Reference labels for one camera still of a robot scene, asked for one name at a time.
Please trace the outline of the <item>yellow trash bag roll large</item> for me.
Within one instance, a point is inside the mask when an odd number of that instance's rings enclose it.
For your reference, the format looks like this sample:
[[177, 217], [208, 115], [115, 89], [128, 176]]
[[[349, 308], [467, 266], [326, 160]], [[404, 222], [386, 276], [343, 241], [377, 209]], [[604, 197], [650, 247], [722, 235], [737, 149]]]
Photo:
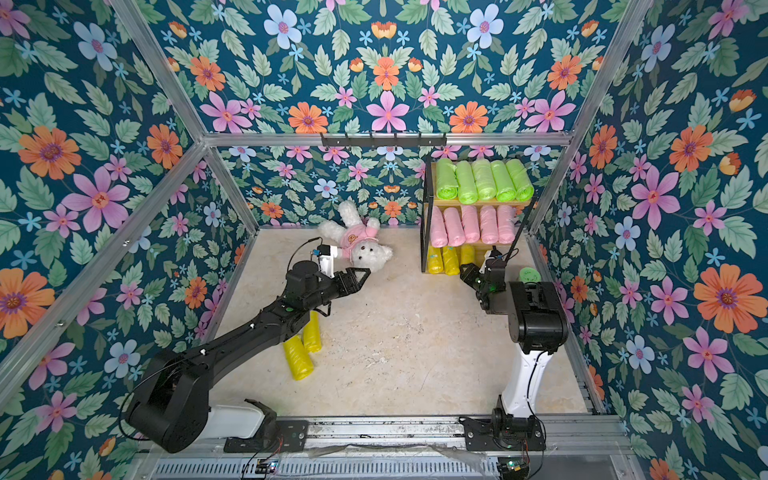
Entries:
[[295, 381], [306, 379], [314, 372], [314, 364], [300, 335], [294, 335], [283, 343], [283, 350], [290, 373]]

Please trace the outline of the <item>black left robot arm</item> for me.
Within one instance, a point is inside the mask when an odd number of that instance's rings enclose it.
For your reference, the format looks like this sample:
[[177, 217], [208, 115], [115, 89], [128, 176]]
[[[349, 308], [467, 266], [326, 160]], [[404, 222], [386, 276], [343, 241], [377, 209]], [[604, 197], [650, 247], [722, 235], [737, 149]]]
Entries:
[[122, 419], [168, 453], [200, 439], [254, 437], [266, 421], [266, 409], [254, 401], [213, 406], [210, 391], [252, 357], [296, 337], [311, 312], [359, 292], [370, 275], [370, 269], [359, 267], [329, 275], [316, 262], [297, 262], [286, 273], [282, 294], [240, 327], [180, 353], [156, 354], [121, 409]]

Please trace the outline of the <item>green trash bag roll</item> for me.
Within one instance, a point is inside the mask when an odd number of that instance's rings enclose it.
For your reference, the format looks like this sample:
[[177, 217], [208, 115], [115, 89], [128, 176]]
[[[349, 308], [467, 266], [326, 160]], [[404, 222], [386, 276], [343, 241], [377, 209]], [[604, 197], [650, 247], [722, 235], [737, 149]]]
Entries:
[[496, 187], [496, 200], [504, 203], [515, 201], [517, 190], [506, 164], [501, 160], [493, 161], [491, 163], [491, 171]]
[[497, 193], [491, 163], [486, 159], [476, 160], [472, 163], [476, 190], [479, 201], [492, 200]]
[[535, 188], [528, 176], [527, 168], [519, 159], [510, 159], [506, 168], [516, 192], [516, 200], [527, 202], [532, 199]]
[[458, 195], [456, 166], [448, 158], [441, 158], [436, 163], [435, 193], [440, 200], [453, 200]]
[[479, 200], [479, 194], [471, 163], [468, 161], [458, 162], [455, 176], [458, 185], [458, 201], [463, 205], [475, 204]]

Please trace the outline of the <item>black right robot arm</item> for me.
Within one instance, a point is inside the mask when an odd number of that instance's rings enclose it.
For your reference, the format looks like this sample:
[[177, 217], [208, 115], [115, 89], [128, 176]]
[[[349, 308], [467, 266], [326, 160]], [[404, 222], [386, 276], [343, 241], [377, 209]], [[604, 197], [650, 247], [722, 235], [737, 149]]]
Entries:
[[463, 264], [460, 278], [470, 286], [481, 309], [507, 318], [517, 348], [511, 378], [490, 418], [461, 417], [469, 451], [542, 451], [546, 432], [534, 405], [547, 365], [569, 336], [569, 322], [553, 283], [533, 267], [506, 279], [507, 261], [491, 256], [483, 266]]

